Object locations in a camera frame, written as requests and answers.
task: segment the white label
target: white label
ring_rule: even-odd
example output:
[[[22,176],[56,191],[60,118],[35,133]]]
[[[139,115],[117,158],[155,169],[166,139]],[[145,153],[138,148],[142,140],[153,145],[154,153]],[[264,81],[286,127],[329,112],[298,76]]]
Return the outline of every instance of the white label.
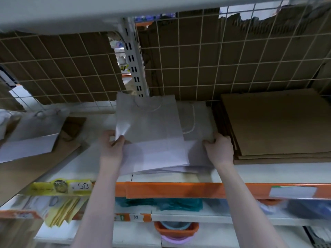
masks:
[[[270,190],[269,196],[288,199],[305,199],[313,198],[316,191],[316,187],[308,186],[273,186]]]
[[[31,212],[20,212],[16,214],[17,219],[32,219],[34,218]]]
[[[91,191],[92,182],[91,181],[82,181],[82,182],[72,182],[69,184],[72,191]]]
[[[114,221],[124,221],[124,215],[119,214],[114,216]]]
[[[135,222],[143,222],[144,221],[144,215],[138,214],[130,214],[130,221]]]

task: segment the forearm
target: forearm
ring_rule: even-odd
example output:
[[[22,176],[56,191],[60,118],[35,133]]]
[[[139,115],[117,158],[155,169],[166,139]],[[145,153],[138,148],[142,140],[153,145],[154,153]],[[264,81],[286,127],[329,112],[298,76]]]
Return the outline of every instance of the forearm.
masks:
[[[100,172],[71,248],[112,247],[116,180]]]
[[[225,188],[240,247],[288,247],[260,209],[234,166],[216,167]]]

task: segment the orange shelf edge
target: orange shelf edge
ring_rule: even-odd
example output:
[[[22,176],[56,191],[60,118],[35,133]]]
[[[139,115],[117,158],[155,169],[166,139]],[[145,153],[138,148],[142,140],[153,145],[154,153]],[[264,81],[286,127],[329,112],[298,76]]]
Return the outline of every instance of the orange shelf edge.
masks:
[[[246,183],[246,185],[255,199],[273,199],[269,197],[272,186],[317,187],[314,198],[331,199],[331,183]],[[116,196],[126,198],[225,198],[225,190],[222,183],[120,182],[116,184]]]

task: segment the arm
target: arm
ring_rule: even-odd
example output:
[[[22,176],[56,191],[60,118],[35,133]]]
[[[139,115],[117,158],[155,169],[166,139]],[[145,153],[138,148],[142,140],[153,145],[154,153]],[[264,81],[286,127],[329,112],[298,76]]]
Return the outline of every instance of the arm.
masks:
[[[230,137],[223,137],[219,133],[214,137],[215,143],[204,141],[204,145],[222,179],[240,247],[288,247],[234,168]]]
[[[83,219],[71,248],[104,248],[113,246],[115,186],[122,162],[124,136],[109,142],[115,131],[100,137],[100,171]]]

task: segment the hand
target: hand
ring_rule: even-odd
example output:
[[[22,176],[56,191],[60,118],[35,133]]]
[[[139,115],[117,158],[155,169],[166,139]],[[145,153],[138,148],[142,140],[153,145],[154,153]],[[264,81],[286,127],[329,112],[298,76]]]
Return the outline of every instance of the hand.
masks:
[[[214,132],[215,143],[210,143],[207,140],[203,144],[207,150],[208,157],[215,168],[233,165],[233,146],[229,136],[222,136],[218,132]]]
[[[125,138],[120,136],[116,141],[109,141],[111,136],[115,136],[114,130],[104,131],[99,137],[100,143],[100,173],[118,174],[123,158],[123,145]]]

